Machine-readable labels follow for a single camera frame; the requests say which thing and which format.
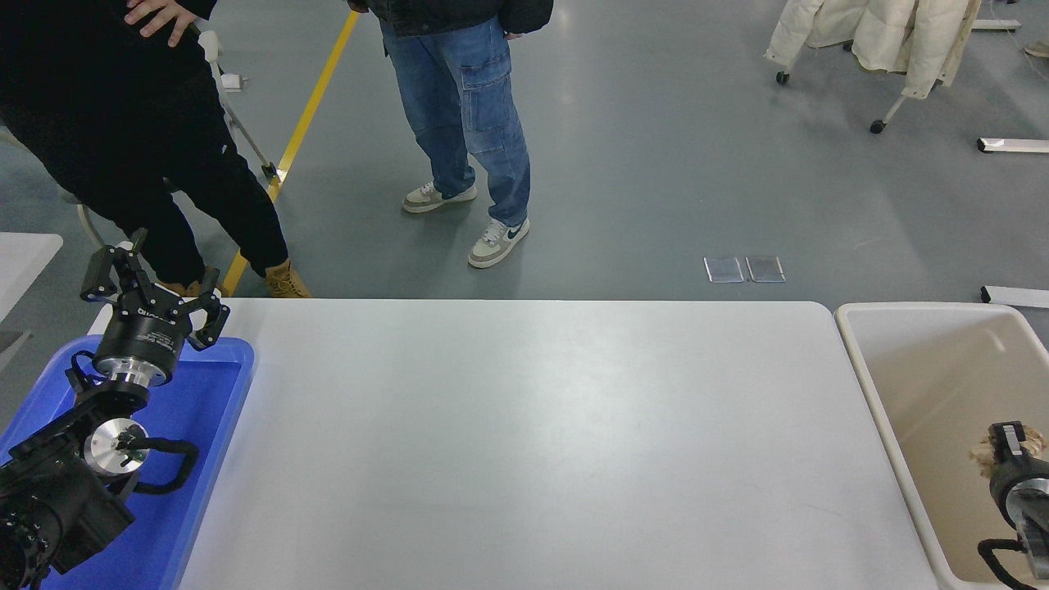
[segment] hand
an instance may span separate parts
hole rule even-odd
[[[124,22],[128,24],[135,24],[147,15],[156,13],[156,16],[138,30],[143,37],[150,37],[164,25],[172,20],[175,21],[175,29],[171,31],[171,37],[168,39],[169,47],[177,45],[183,34],[186,33],[186,27],[197,19],[196,15],[181,7],[175,0],[127,0],[127,2],[128,8],[132,8],[124,17]]]

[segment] white table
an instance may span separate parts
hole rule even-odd
[[[0,320],[62,247],[62,236],[0,232]]]
[[[181,590],[937,587],[815,303],[228,302]]]

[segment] blue plastic tray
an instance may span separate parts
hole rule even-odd
[[[81,350],[94,352],[101,336],[66,344],[51,357],[25,403],[0,438],[3,461],[7,450],[72,406],[72,388],[64,371]],[[133,418],[151,437],[189,440],[200,449],[186,485],[167,496],[133,493],[128,508],[135,522],[106,550],[65,575],[52,571],[44,590],[105,588],[107,590],[174,590],[196,539],[208,498],[222,465],[233,427],[251,384],[255,354],[237,338],[220,338],[202,352],[183,349],[174,378],[150,389],[149,405]],[[142,481],[163,484],[178,470],[181,458],[153,451],[142,467]]]

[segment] sneaker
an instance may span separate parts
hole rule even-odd
[[[477,196],[477,186],[471,186],[455,196],[446,196],[429,182],[409,192],[404,197],[404,210],[409,213],[426,213],[447,203],[465,203]]]
[[[265,286],[270,289],[270,296],[278,299],[307,299],[313,297],[306,286],[302,283],[299,273],[295,272],[295,269],[292,268],[291,258],[265,270]]]
[[[491,219],[484,235],[473,245],[473,250],[470,251],[467,261],[476,269],[487,269],[495,265],[506,258],[514,246],[528,234],[530,226],[528,219],[524,219],[516,228],[510,228],[502,222]]]
[[[1049,58],[1049,41],[1035,41],[1024,47],[1024,51],[1035,58]]]

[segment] black cable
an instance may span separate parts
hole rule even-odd
[[[200,450],[197,446],[189,441],[172,441],[168,439],[149,439],[149,438],[138,438],[126,443],[123,448],[128,449],[155,449],[160,452],[170,452],[172,455],[181,455],[183,463],[178,466],[178,473],[175,479],[170,482],[157,485],[157,484],[147,484],[138,482],[134,486],[134,490],[137,493],[148,493],[150,496],[163,496],[165,493],[171,493],[176,489],[183,487],[186,480],[189,479],[190,473],[193,472],[193,466],[196,465],[197,458],[200,456]]]
[[[1037,588],[1028,586],[1015,577],[1012,577],[1012,575],[1009,574],[1004,567],[1002,567],[1002,563],[998,561],[998,557],[994,556],[996,549],[1026,553],[1027,549],[1024,547],[1023,543],[1011,539],[986,539],[977,545],[977,551],[980,552],[980,556],[987,563],[987,567],[989,567],[990,571],[993,572],[994,577],[997,577],[1002,584],[1012,588],[1012,590],[1037,590]]]
[[[89,375],[87,372],[85,372],[80,366],[80,363],[77,362],[77,357],[87,357],[88,359],[94,359],[94,353],[92,353],[91,351],[77,351],[69,359],[69,364],[72,365],[72,370],[77,374],[77,376],[80,377],[81,382],[87,383],[87,381],[91,381],[95,385],[98,385],[99,383],[105,380],[98,375]]]

